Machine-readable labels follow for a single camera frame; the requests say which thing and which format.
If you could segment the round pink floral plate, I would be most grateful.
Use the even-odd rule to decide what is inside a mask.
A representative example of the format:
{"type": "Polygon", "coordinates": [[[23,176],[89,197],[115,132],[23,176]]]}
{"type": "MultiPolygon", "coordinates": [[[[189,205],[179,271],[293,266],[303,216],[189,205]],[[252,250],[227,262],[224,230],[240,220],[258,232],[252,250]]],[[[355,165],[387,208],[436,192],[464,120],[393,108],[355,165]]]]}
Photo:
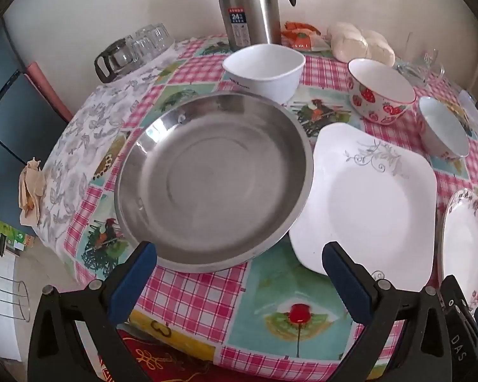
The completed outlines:
{"type": "Polygon", "coordinates": [[[441,231],[443,278],[454,276],[470,311],[478,308],[478,194],[456,191],[443,216],[441,231]]]}

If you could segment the light blue floral bowl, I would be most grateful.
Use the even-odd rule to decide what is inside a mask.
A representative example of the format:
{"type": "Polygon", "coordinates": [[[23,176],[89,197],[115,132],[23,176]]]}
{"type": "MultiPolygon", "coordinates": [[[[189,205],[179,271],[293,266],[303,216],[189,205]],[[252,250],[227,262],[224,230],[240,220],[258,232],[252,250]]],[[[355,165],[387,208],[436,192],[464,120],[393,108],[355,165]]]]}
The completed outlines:
{"type": "Polygon", "coordinates": [[[468,137],[460,120],[448,107],[433,97],[421,97],[416,111],[416,126],[426,152],[443,160],[466,158],[468,137]]]}

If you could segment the large stainless steel plate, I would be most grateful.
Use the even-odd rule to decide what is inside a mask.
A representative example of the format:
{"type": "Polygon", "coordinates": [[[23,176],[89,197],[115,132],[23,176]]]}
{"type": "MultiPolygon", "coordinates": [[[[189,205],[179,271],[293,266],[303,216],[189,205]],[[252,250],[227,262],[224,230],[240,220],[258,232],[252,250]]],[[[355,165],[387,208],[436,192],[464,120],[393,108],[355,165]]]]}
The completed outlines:
{"type": "Polygon", "coordinates": [[[296,116],[240,92],[194,97],[134,141],[114,188],[132,246],[154,244],[177,272],[217,272],[279,242],[301,214],[313,152],[296,116]]]}

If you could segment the strawberry pattern bowl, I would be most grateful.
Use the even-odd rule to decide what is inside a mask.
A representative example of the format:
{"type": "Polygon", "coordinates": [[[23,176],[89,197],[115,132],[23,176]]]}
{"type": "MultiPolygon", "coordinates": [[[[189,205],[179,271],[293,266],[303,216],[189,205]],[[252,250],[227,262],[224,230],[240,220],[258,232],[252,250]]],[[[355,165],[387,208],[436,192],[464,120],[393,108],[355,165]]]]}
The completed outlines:
{"type": "Polygon", "coordinates": [[[376,60],[351,60],[347,73],[351,105],[371,123],[383,126],[394,123],[417,99],[409,81],[376,60]]]}

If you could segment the white square bowl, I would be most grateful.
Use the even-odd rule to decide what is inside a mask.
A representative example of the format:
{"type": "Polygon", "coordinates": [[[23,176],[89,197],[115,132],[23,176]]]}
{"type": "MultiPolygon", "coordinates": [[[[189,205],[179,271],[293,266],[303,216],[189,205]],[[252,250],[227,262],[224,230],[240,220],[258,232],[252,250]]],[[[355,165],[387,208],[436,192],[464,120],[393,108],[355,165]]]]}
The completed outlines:
{"type": "Polygon", "coordinates": [[[305,56],[290,47],[257,44],[232,53],[222,67],[240,90],[284,104],[297,91],[305,64],[305,56]]]}

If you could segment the white square floral plate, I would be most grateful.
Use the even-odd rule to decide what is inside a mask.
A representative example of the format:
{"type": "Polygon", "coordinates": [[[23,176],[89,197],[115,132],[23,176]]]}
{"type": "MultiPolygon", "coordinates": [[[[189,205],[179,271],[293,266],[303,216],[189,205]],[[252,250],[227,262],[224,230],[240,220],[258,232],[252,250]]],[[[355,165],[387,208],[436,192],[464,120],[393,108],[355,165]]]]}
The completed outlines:
{"type": "Polygon", "coordinates": [[[420,154],[332,123],[313,150],[313,185],[289,231],[299,262],[326,272],[321,254],[338,242],[354,262],[397,289],[417,292],[433,263],[437,180],[420,154]]]}

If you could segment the pink checkered tablecloth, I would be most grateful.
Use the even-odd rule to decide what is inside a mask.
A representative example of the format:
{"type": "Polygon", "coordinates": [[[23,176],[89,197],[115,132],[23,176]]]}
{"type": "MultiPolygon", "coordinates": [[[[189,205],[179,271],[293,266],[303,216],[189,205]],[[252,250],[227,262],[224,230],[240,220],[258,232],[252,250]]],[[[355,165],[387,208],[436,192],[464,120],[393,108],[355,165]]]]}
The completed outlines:
{"type": "Polygon", "coordinates": [[[45,166],[41,240],[86,284],[133,244],[158,264],[132,322],[241,375],[331,381],[362,327],[324,275],[336,241],[373,275],[420,292],[439,218],[478,193],[469,153],[426,152],[415,105],[375,109],[345,64],[308,55],[283,106],[235,91],[226,41],[187,41],[159,73],[103,85],[45,166]]]}

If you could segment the crumpled beige cloth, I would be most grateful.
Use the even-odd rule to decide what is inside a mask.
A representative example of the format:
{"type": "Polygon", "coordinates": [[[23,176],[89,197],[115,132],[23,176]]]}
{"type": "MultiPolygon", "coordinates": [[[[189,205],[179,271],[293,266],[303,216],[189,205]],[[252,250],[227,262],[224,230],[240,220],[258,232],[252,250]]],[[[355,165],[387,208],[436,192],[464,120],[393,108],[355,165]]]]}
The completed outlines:
{"type": "Polygon", "coordinates": [[[46,188],[45,175],[40,160],[29,160],[18,179],[19,222],[23,226],[35,227],[40,221],[40,201],[46,188]]]}

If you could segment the white power strip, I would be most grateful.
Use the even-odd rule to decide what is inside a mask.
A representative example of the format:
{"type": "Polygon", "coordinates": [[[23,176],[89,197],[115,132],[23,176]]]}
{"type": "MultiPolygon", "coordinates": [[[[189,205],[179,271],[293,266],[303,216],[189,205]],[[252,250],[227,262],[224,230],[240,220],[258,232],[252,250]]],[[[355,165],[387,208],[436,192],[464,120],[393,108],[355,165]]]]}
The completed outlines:
{"type": "Polygon", "coordinates": [[[460,91],[458,100],[460,101],[460,105],[462,109],[466,112],[466,115],[469,120],[476,126],[478,126],[478,109],[476,107],[474,99],[469,94],[469,92],[466,90],[460,91]]]}

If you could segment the clear glass mug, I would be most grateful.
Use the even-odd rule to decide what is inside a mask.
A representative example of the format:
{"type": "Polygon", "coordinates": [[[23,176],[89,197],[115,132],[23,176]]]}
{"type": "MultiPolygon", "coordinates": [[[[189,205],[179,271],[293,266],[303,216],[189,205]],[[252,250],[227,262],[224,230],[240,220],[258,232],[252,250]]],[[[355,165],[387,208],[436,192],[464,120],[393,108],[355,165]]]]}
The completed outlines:
{"type": "Polygon", "coordinates": [[[411,85],[420,88],[437,85],[445,76],[445,68],[438,61],[438,49],[426,45],[414,32],[408,34],[395,69],[411,85]]]}

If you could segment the clear drinking glass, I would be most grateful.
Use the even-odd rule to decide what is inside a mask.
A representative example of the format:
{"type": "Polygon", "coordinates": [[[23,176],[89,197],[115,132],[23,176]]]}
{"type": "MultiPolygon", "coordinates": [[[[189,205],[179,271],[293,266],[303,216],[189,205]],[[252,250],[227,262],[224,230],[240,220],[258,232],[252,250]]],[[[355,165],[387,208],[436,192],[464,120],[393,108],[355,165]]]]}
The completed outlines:
{"type": "Polygon", "coordinates": [[[141,64],[147,64],[159,56],[159,51],[146,35],[136,35],[132,38],[132,49],[141,64]]]}
{"type": "Polygon", "coordinates": [[[145,33],[157,53],[166,52],[174,44],[173,38],[162,23],[148,25],[145,33]]]}

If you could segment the bag of white buns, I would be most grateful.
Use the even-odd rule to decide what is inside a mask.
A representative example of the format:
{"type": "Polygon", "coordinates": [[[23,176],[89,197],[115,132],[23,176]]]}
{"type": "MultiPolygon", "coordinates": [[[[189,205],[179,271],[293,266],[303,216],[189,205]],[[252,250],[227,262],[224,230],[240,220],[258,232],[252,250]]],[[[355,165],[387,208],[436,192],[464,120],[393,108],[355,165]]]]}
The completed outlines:
{"type": "Polygon", "coordinates": [[[358,29],[351,23],[334,23],[326,31],[333,57],[348,63],[354,59],[371,59],[392,67],[395,51],[387,39],[373,30],[358,29]]]}

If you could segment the orange snack packet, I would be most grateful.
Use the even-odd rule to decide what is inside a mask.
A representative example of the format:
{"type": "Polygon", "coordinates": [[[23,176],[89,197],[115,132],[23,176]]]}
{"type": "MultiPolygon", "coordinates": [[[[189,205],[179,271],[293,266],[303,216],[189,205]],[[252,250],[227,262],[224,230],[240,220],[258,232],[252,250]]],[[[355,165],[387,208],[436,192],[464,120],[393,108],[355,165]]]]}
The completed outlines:
{"type": "Polygon", "coordinates": [[[291,48],[301,52],[322,52],[330,48],[325,36],[308,23],[285,22],[281,34],[291,48]]]}

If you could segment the stainless steel thermos jug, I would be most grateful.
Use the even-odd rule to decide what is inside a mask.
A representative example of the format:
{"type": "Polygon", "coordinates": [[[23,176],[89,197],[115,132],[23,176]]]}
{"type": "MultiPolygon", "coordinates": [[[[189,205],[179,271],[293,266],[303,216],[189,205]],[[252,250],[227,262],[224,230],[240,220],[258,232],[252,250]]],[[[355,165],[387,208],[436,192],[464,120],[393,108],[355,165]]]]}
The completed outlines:
{"type": "Polygon", "coordinates": [[[230,49],[281,44],[279,0],[218,0],[230,49]]]}

